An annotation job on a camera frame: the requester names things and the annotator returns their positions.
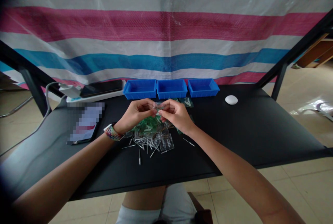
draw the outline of tile floor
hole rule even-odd
[[[317,69],[287,71],[277,102],[327,147],[333,147],[333,122],[315,111],[318,103],[333,101],[333,62]],[[30,93],[0,93],[0,114],[14,108]],[[57,102],[51,101],[54,108]],[[333,103],[323,105],[333,111]],[[42,117],[34,101],[14,115],[0,118],[0,150],[5,150],[39,124]],[[291,203],[306,223],[333,223],[333,157],[259,170]],[[261,223],[223,176],[186,182],[214,223]],[[125,194],[68,202],[52,223],[116,222]]]

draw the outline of black table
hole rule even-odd
[[[255,84],[219,87],[221,90],[215,97],[193,98],[194,108],[188,111],[198,127],[256,168],[331,155],[329,149]],[[224,100],[231,94],[238,98],[238,103],[233,106]],[[103,102],[106,105],[105,116],[97,135],[110,122],[119,120],[130,103],[124,96]],[[63,101],[47,117],[40,130],[25,140],[3,163],[1,172],[14,199],[87,145],[66,145],[77,118],[78,115]],[[128,145],[129,139],[117,143],[71,200],[221,175],[198,145],[188,144],[183,140],[184,135],[178,135],[175,129],[170,132],[175,149],[165,154],[155,152],[151,159],[151,151],[148,156],[141,150],[141,166],[138,147],[121,149]]]

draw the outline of white computer mouse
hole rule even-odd
[[[225,101],[230,105],[235,105],[238,102],[238,99],[235,96],[227,96]]]

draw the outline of black smartphone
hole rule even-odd
[[[116,92],[122,89],[122,81],[114,80],[109,82],[92,83],[85,85],[81,91],[82,98],[97,96],[110,92]]]

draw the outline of blue plastic bin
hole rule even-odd
[[[128,80],[123,94],[128,100],[156,98],[156,80]]]
[[[188,88],[191,97],[216,96],[220,91],[213,79],[193,79],[188,80]]]
[[[179,80],[158,80],[157,94],[159,99],[186,97],[187,86],[183,79]]]

